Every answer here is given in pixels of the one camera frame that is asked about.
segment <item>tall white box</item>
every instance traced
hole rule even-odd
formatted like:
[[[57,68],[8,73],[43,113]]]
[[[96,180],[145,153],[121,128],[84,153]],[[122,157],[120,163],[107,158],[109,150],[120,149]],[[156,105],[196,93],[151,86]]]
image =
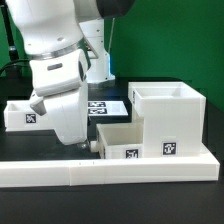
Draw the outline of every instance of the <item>tall white box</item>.
[[[206,99],[183,82],[130,82],[133,120],[143,122],[143,157],[196,156]]]

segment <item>white bin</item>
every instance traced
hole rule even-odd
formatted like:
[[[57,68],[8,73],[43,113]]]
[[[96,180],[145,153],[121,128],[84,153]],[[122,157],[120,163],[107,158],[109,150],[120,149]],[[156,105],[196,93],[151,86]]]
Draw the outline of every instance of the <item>white bin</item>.
[[[143,157],[199,155],[205,97],[183,82],[131,82],[129,99],[143,119]]]
[[[141,124],[97,124],[97,144],[101,158],[142,158]]]

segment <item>black table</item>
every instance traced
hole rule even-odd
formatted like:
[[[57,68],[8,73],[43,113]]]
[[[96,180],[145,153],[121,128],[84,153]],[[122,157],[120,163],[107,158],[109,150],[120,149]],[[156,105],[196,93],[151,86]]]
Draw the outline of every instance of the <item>black table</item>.
[[[113,87],[89,90],[90,100],[127,99],[127,82],[119,79]],[[28,99],[31,80],[0,78],[0,161],[98,159],[88,147],[63,146],[53,131],[5,133],[3,110],[7,100]],[[110,122],[130,122],[114,118]],[[95,137],[95,118],[88,129]],[[203,142],[224,160],[224,113],[207,102]],[[224,223],[224,178],[218,182],[144,183],[73,187],[0,189],[0,224],[35,223]]]

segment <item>white platform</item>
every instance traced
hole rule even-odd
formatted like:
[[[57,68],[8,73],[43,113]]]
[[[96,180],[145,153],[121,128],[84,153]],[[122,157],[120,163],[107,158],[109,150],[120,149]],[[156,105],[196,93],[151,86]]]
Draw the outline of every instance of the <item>white platform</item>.
[[[1,162],[0,187],[217,181],[219,163],[201,145],[197,157]]]

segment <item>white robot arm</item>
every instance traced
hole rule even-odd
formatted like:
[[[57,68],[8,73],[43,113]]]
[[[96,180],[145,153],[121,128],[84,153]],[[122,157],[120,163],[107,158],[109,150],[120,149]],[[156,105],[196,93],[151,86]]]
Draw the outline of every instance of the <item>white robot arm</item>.
[[[134,0],[6,0],[32,57],[31,107],[45,112],[63,144],[87,138],[90,61],[79,23],[124,15]]]

